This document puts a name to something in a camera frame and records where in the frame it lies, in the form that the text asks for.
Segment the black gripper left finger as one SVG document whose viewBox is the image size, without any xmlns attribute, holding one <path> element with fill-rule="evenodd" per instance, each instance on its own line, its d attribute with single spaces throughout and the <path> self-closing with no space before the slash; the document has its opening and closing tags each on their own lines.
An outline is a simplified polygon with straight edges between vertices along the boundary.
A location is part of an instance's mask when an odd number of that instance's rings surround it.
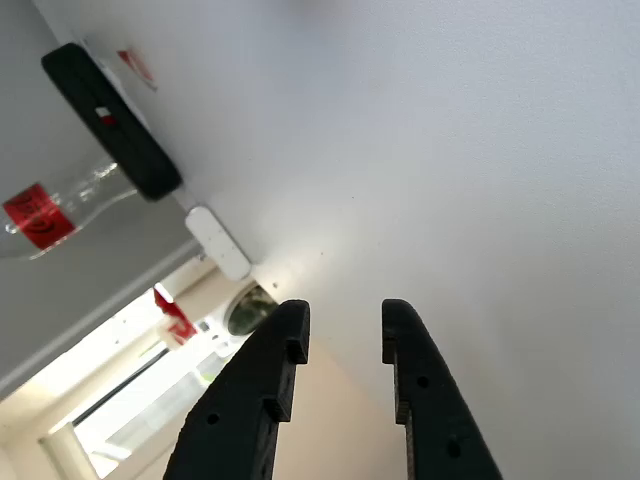
<svg viewBox="0 0 640 480">
<path fill-rule="evenodd" d="M 309 304 L 280 304 L 188 413 L 163 477 L 271 479 L 279 424 L 291 420 L 296 368 L 308 362 L 309 338 Z"/>
</svg>

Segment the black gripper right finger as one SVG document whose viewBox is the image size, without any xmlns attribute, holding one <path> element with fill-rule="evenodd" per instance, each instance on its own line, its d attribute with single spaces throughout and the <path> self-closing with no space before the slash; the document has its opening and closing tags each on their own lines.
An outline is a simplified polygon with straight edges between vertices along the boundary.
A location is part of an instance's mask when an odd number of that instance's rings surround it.
<svg viewBox="0 0 640 480">
<path fill-rule="evenodd" d="M 382 303 L 382 362 L 394 368 L 409 479 L 502 477 L 436 343 L 405 300 Z"/>
</svg>

